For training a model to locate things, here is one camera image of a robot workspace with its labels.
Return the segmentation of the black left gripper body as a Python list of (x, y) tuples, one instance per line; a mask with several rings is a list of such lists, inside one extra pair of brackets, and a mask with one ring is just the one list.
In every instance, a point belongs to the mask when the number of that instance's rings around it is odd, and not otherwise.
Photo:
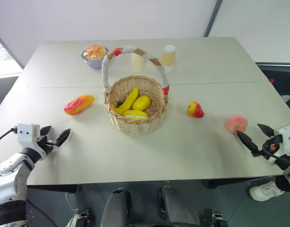
[(49, 155), (54, 146), (57, 146), (56, 140), (49, 140), (47, 136), (40, 136), (37, 139), (38, 146), (44, 150), (46, 155)]

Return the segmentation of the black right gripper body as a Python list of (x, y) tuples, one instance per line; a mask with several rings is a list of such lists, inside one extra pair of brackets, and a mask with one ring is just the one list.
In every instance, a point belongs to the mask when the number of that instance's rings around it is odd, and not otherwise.
[(258, 150), (256, 148), (252, 151), (253, 157), (263, 156), (265, 159), (270, 159), (271, 157), (274, 159), (279, 159), (278, 156), (275, 155), (277, 151), (280, 149), (280, 144), (283, 142), (281, 135), (276, 135), (269, 140), (267, 140), (263, 145), (262, 149)]

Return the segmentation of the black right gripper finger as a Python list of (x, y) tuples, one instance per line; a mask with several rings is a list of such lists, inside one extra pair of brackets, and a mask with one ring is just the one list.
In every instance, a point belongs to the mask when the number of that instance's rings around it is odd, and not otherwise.
[(239, 137), (242, 144), (244, 144), (251, 151), (252, 155), (260, 155), (260, 150), (252, 142), (252, 139), (250, 137), (248, 137), (245, 133), (241, 131), (237, 131), (237, 136)]
[(274, 136), (274, 129), (272, 129), (271, 127), (264, 125), (264, 124), (258, 124), (257, 125), (260, 130), (269, 138)]

